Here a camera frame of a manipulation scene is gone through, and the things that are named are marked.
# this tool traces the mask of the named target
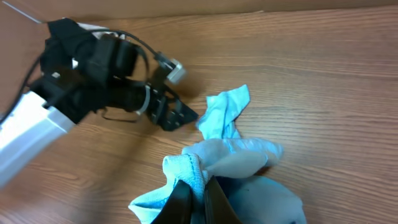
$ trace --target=robotic arm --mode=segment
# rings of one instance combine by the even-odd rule
[[[70,19],[49,22],[49,30],[51,38],[46,40],[40,57],[42,77],[29,85],[29,91],[0,121],[0,187],[90,111],[115,107],[139,116],[145,113],[165,131],[198,118],[165,84],[166,80],[177,84],[185,74],[175,59],[169,60],[133,35],[118,31],[154,54],[159,67],[149,78],[149,63],[139,45],[113,34],[97,39],[92,32],[99,30],[88,32]],[[143,82],[128,78],[138,56],[146,62],[147,78]],[[171,103],[175,103],[173,109],[169,108]],[[105,113],[103,118],[111,119]]]

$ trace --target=wooden surface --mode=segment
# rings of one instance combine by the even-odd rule
[[[386,6],[397,0],[7,0],[42,21],[72,17],[79,21],[120,18],[279,12]]]
[[[205,96],[248,84],[237,128],[285,146],[265,175],[302,198],[309,223],[397,223],[398,7],[98,24],[179,59],[178,91],[200,115]],[[129,202],[165,184],[164,156],[200,140],[193,125],[91,114],[2,190],[0,223],[138,223]]]

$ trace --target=wire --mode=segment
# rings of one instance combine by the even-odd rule
[[[80,33],[80,34],[76,34],[76,35],[71,35],[69,37],[63,38],[63,39],[59,39],[56,40],[54,43],[50,44],[46,50],[44,50],[34,61],[34,63],[32,64],[32,66],[30,67],[30,69],[28,70],[27,74],[25,75],[25,79],[21,84],[21,87],[19,88],[19,91],[17,92],[16,97],[14,98],[14,101],[11,103],[10,107],[8,108],[8,110],[5,112],[4,116],[0,119],[0,126],[3,124],[3,122],[5,122],[5,120],[8,118],[8,116],[12,113],[12,111],[15,109],[15,107],[18,105],[19,100],[22,97],[22,94],[24,92],[24,88],[27,86],[28,81],[30,79],[30,77],[32,76],[34,70],[36,69],[36,67],[38,66],[40,59],[43,57],[43,55],[45,53],[47,53],[48,50],[50,50],[51,48],[53,48],[54,46],[61,44],[62,40],[67,40],[67,39],[71,39],[74,37],[78,37],[81,35],[85,35],[85,34],[92,34],[94,32],[115,32],[115,33],[120,33],[120,34],[124,34],[132,39],[134,39],[135,41],[139,42],[141,45],[143,45],[146,49],[148,49],[152,54],[154,54],[155,56],[158,55],[158,53],[149,45],[147,45],[143,40],[141,40],[140,38],[136,37],[135,35],[132,35],[128,32],[122,31],[122,30],[112,30],[112,29],[93,29],[93,30],[88,30],[86,32]],[[145,66],[146,66],[146,80],[145,83],[147,82],[148,78],[149,78],[149,62],[148,62],[148,58],[145,54],[145,52],[139,47],[140,51],[139,54],[142,56],[142,58],[145,61]]]

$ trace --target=cable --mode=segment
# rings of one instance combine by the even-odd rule
[[[21,84],[21,87],[19,88],[19,91],[17,92],[16,97],[14,98],[14,101],[11,103],[10,107],[8,108],[8,110],[5,112],[4,116],[0,119],[0,126],[3,124],[3,122],[5,122],[5,120],[8,118],[8,116],[12,113],[12,111],[14,110],[14,108],[18,105],[19,100],[21,99],[21,96],[24,92],[24,88],[27,86],[28,81],[30,79],[30,77],[32,76],[34,70],[36,69],[36,67],[38,66],[38,64],[40,63],[40,59],[43,57],[43,55],[52,47],[61,44],[62,40],[67,40],[67,39],[71,39],[74,37],[78,37],[81,35],[85,35],[85,34],[91,34],[94,32],[115,32],[115,33],[120,33],[120,34],[124,34],[134,40],[136,40],[137,42],[139,42],[140,44],[142,44],[146,49],[148,49],[152,54],[154,54],[155,56],[158,56],[158,53],[149,45],[147,45],[144,41],[142,41],[140,38],[136,37],[135,35],[132,35],[128,32],[122,31],[122,30],[112,30],[112,29],[94,29],[94,30],[88,30],[86,32],[83,32],[81,34],[76,34],[76,35],[71,35],[69,37],[57,40],[56,42],[50,44],[46,50],[44,50],[34,61],[34,63],[32,64],[32,66],[30,67],[30,69],[28,70],[27,74],[25,75],[25,79]],[[142,58],[145,61],[145,66],[146,66],[146,80],[145,83],[147,82],[147,79],[149,78],[149,62],[148,62],[148,58],[146,57],[145,52],[142,50],[142,48],[140,48],[139,54],[142,56]]]

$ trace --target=wooden floor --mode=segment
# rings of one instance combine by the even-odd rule
[[[285,146],[265,175],[302,198],[309,223],[398,223],[398,6],[95,24],[180,60],[177,90],[200,115],[205,96],[248,84],[236,125]],[[138,223],[129,202],[197,141],[194,125],[165,133],[91,114],[0,193],[0,223]]]

